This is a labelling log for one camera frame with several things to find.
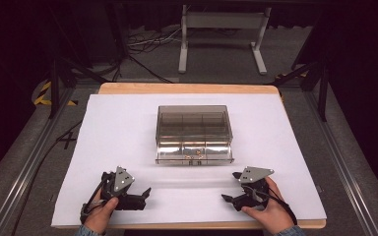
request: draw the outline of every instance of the clear plastic box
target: clear plastic box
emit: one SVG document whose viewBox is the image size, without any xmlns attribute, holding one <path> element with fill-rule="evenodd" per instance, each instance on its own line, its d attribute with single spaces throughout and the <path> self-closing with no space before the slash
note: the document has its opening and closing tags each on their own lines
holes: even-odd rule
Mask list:
<svg viewBox="0 0 378 236">
<path fill-rule="evenodd" d="M 225 105 L 160 106 L 157 164 L 231 163 L 232 132 Z"/>
</svg>

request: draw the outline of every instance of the metal stand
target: metal stand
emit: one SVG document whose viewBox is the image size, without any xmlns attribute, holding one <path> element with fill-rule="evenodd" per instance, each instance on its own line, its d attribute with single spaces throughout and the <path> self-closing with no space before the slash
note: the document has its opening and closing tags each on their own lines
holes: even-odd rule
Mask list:
<svg viewBox="0 0 378 236">
<path fill-rule="evenodd" d="M 182 45 L 180 48 L 179 73 L 186 72 L 188 56 L 188 28 L 221 28 L 221 29 L 253 29 L 259 30 L 257 40 L 251 42 L 251 48 L 256 59 L 256 64 L 261 75 L 266 75 L 267 70 L 260 53 L 260 45 L 265 34 L 266 25 L 270 17 L 271 8 L 266 8 L 264 13 L 213 13 L 213 12 L 188 12 L 186 5 L 182 10 Z"/>
</svg>

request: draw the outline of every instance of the white paper sheet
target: white paper sheet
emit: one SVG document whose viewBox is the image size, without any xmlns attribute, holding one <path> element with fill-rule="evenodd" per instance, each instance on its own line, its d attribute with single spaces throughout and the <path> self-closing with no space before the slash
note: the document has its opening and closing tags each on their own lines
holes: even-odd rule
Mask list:
<svg viewBox="0 0 378 236">
<path fill-rule="evenodd" d="M 156 164 L 160 105 L 226 105 L 235 161 L 221 166 Z M 271 177 L 298 219 L 327 217 L 278 94 L 92 95 L 51 225 L 80 225 L 82 204 L 102 172 L 115 171 L 117 165 L 136 179 L 129 194 L 152 191 L 144 210 L 115 211 L 110 224 L 250 221 L 221 197 L 242 194 L 232 172 L 245 166 L 274 169 Z"/>
</svg>

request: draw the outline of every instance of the metal rod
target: metal rod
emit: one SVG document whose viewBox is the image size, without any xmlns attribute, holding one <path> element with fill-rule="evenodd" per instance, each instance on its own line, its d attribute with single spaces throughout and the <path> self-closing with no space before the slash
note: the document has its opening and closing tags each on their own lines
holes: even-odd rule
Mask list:
<svg viewBox="0 0 378 236">
<path fill-rule="evenodd" d="M 340 175 L 340 178 L 343 182 L 343 185 L 346 188 L 346 193 L 348 198 L 357 214 L 358 220 L 365 232 L 366 235 L 378 235 L 378 228 L 371 216 L 366 201 L 361 194 L 360 187 L 358 186 L 357 182 L 355 181 L 354 177 L 348 170 L 346 162 L 343 158 L 343 155 L 336 143 L 336 140 L 331 132 L 330 127 L 328 126 L 327 122 L 323 122 L 320 118 L 318 112 L 317 101 L 311 91 L 304 92 L 305 99 L 311 108 L 315 119 L 318 121 L 318 125 L 324 135 L 325 140 L 331 151 L 331 158 L 333 163 Z"/>
<path fill-rule="evenodd" d="M 269 21 L 271 10 L 272 10 L 272 8 L 266 8 L 266 10 L 263 14 L 264 18 L 261 19 L 259 35 L 257 37 L 256 43 L 254 44 L 254 50 L 256 50 L 256 51 L 260 50 L 260 45 L 262 44 L 262 41 L 263 41 L 263 36 L 265 34 L 265 31 L 266 31 L 266 25 Z"/>
<path fill-rule="evenodd" d="M 42 129 L 40 136 L 38 137 L 32 152 L 26 161 L 20 175 L 13 184 L 11 191 L 9 192 L 4 204 L 0 208 L 0 235 L 3 235 L 4 229 L 8 224 L 8 221 L 13 214 L 15 208 L 17 207 L 21 197 L 23 196 L 24 190 L 32 179 L 32 175 L 38 168 L 38 165 L 43 158 L 42 154 L 44 152 L 45 144 L 51 135 L 57 121 L 63 112 L 64 107 L 68 103 L 70 96 L 73 93 L 72 88 L 66 88 L 62 95 L 62 106 L 58 109 L 52 119 L 48 119 Z"/>
</svg>

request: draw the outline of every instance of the human hand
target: human hand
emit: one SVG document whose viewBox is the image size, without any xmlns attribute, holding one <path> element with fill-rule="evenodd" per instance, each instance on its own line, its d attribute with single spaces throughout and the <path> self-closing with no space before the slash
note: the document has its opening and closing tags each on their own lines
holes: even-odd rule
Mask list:
<svg viewBox="0 0 378 236">
<path fill-rule="evenodd" d="M 100 189 L 94 197 L 94 202 L 100 200 Z M 97 234 L 103 234 L 108 226 L 112 212 L 118 205 L 118 198 L 110 199 L 104 206 L 97 206 L 92 210 L 84 225 Z"/>
<path fill-rule="evenodd" d="M 270 191 L 269 194 L 277 198 L 276 194 L 283 201 L 284 198 L 277 184 L 270 177 L 266 177 L 266 182 L 269 184 L 269 188 L 274 191 L 274 193 Z M 266 208 L 262 211 L 249 206 L 244 206 L 241 210 L 262 223 L 272 234 L 277 234 L 294 225 L 286 210 L 273 199 L 269 199 Z"/>
</svg>

